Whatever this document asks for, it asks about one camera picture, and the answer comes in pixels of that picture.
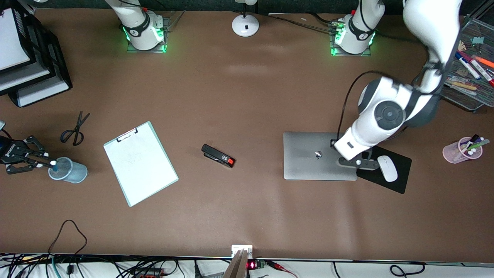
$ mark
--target brown paper tabletop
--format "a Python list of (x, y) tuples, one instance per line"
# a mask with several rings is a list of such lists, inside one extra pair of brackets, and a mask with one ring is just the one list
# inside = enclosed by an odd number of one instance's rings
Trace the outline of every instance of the brown paper tabletop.
[[(34, 135), (52, 157), (68, 156), (89, 174), (73, 185), (51, 180), (46, 168), (2, 170), (1, 252), (46, 252), (73, 219), (88, 237), (82, 253), (229, 256), (231, 244), (252, 244), (262, 257), (494, 262), (494, 146), (457, 165), (442, 156), (463, 136), (494, 139), (492, 109), (473, 114), (441, 101), (429, 125), (381, 143), (413, 160), (403, 195), (362, 179), (286, 181), (283, 132), (335, 132), (355, 77), (381, 70), (409, 82), (425, 51), (376, 37), (372, 57), (331, 56), (327, 35), (265, 16), (255, 36), (238, 37), (235, 16), (186, 12), (166, 54), (127, 54), (111, 10), (38, 11), (60, 40), (74, 88), (26, 108), (4, 96), (0, 118), (16, 139)], [(288, 18), (323, 27), (310, 15)], [(380, 30), (410, 37), (399, 16), (384, 17)], [(343, 129), (376, 77), (356, 84)], [(91, 113), (84, 142), (62, 144), (80, 110)], [(103, 144), (146, 121), (180, 180), (128, 207)], [(204, 143), (235, 167), (204, 158)], [(82, 243), (68, 225), (53, 252)]]

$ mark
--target laptop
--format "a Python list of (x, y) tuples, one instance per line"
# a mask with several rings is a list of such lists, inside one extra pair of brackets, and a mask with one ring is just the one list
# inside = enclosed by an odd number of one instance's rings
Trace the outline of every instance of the laptop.
[(283, 133), (285, 180), (356, 181), (356, 168), (338, 165), (341, 154), (331, 148), (331, 139), (336, 133)]

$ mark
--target wire mesh basket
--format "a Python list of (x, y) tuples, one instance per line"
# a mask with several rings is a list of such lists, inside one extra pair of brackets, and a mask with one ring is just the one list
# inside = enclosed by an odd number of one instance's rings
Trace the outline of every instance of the wire mesh basket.
[[(470, 19), (462, 28), (461, 42), (466, 48), (463, 52), (467, 55), (475, 55), (488, 61), (494, 61), (493, 26), (478, 19)], [(482, 63), (481, 65), (488, 72), (492, 71), (494, 74), (494, 68)], [(450, 90), (447, 90), (447, 88), (443, 89), (441, 95), (444, 98), (468, 110), (476, 110), (482, 105), (494, 106), (494, 88), (484, 77), (476, 80), (457, 59), (453, 61), (449, 74), (468, 79), (468, 82), (476, 87), (476, 89), (474, 91), (461, 90), (455, 86), (451, 86), (447, 81), (445, 85), (452, 88)]]

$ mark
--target cup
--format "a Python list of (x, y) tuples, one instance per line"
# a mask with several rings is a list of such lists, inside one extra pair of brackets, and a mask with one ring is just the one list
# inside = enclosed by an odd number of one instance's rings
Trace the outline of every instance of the cup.
[(477, 148), (477, 151), (472, 155), (468, 153), (462, 153), (461, 151), (466, 147), (465, 145), (472, 137), (463, 137), (458, 142), (454, 142), (451, 145), (447, 145), (443, 148), (443, 157), (449, 163), (457, 164), (470, 159), (477, 159), (482, 156), (482, 147)]
[(73, 184), (82, 182), (87, 176), (87, 168), (83, 164), (74, 162), (68, 157), (57, 158), (56, 167), (48, 169), (50, 178), (59, 181), (66, 181)]

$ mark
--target mouse pad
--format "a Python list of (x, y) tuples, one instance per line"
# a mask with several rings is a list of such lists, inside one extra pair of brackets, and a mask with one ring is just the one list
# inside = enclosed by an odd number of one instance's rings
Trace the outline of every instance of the mouse pad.
[(385, 188), (391, 189), (395, 192), (401, 194), (405, 193), (412, 160), (406, 156), (402, 156), (378, 146), (372, 148), (372, 154), (370, 155), (370, 158), (377, 160), (377, 158), (382, 155), (387, 155), (391, 158), (391, 160), (393, 160), (393, 163), (396, 167), (396, 172), (398, 172), (398, 179), (396, 179), (392, 183), (387, 182), (382, 175), (381, 169), (377, 169), (374, 171), (357, 170), (357, 177), (368, 180), (369, 182), (373, 182), (378, 185), (382, 185)]

